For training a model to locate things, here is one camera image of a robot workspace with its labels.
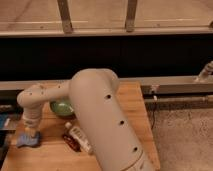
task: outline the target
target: cable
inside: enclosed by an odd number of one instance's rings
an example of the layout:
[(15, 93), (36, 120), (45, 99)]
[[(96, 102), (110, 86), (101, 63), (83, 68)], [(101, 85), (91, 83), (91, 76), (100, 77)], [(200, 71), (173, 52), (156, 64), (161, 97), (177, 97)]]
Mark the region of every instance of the cable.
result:
[(154, 126), (155, 126), (155, 120), (156, 120), (156, 118), (155, 118), (155, 111), (156, 111), (156, 109), (157, 109), (157, 100), (158, 100), (158, 98), (157, 98), (157, 96), (156, 95), (153, 95), (153, 98), (154, 98), (154, 108), (153, 108), (153, 111), (152, 111), (152, 125), (151, 125), (151, 129), (153, 130), (153, 128), (154, 128)]

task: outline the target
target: black panel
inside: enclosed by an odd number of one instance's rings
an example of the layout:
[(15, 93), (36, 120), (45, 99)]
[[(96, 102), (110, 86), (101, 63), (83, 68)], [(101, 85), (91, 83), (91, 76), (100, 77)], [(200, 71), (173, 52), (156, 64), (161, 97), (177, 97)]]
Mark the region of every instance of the black panel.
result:
[(0, 80), (66, 79), (108, 67), (120, 77), (196, 75), (213, 57), (213, 35), (1, 38)]

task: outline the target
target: blue object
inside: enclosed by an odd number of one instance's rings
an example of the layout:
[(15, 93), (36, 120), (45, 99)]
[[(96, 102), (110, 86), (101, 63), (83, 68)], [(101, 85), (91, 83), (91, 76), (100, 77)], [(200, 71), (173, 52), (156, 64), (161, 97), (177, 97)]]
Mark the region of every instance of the blue object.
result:
[(41, 134), (36, 132), (35, 137), (31, 137), (26, 133), (21, 133), (18, 137), (16, 146), (18, 148), (27, 146), (27, 147), (37, 147), (40, 145)]
[(8, 118), (8, 115), (5, 115), (5, 114), (0, 115), (0, 129), (4, 127), (4, 123), (7, 120), (7, 118)]

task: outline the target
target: metal bar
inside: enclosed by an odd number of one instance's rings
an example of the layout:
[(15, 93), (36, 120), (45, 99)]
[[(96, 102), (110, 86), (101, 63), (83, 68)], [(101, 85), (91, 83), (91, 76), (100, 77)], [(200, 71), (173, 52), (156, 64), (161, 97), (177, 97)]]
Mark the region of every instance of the metal bar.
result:
[(137, 2), (138, 2), (137, 0), (128, 0), (127, 15), (125, 22), (125, 28), (127, 32), (134, 31)]
[[(213, 94), (213, 76), (204, 83), (195, 83), (197, 76), (169, 76), (169, 77), (135, 77), (120, 78), (120, 81), (138, 81), (144, 95), (152, 93), (153, 86), (157, 86), (155, 94), (180, 93), (208, 93)], [(0, 81), (0, 90), (23, 90), (36, 83), (61, 83), (66, 80), (35, 80), (35, 81)]]
[(65, 34), (70, 34), (73, 32), (72, 23), (70, 19), (70, 11), (67, 0), (57, 0), (58, 7), (62, 20), (62, 28)]
[(126, 29), (75, 29), (72, 34), (64, 34), (56, 25), (55, 28), (28, 30), (1, 30), (0, 37), (82, 37), (82, 36), (138, 36), (138, 35), (183, 35), (212, 34), (212, 28), (206, 27), (167, 27), (167, 28), (135, 28), (128, 34)]

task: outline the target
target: hole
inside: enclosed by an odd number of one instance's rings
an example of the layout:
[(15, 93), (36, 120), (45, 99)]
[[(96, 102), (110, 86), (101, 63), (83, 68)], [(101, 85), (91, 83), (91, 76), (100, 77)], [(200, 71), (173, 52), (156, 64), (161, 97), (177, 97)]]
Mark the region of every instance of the hole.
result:
[(135, 147), (135, 148), (133, 149), (133, 152), (136, 152), (136, 151), (138, 151), (138, 147)]
[(105, 99), (111, 99), (111, 95), (110, 94), (106, 95)]
[(119, 125), (123, 125), (123, 124), (124, 124), (124, 121), (120, 121), (120, 122), (119, 122)]

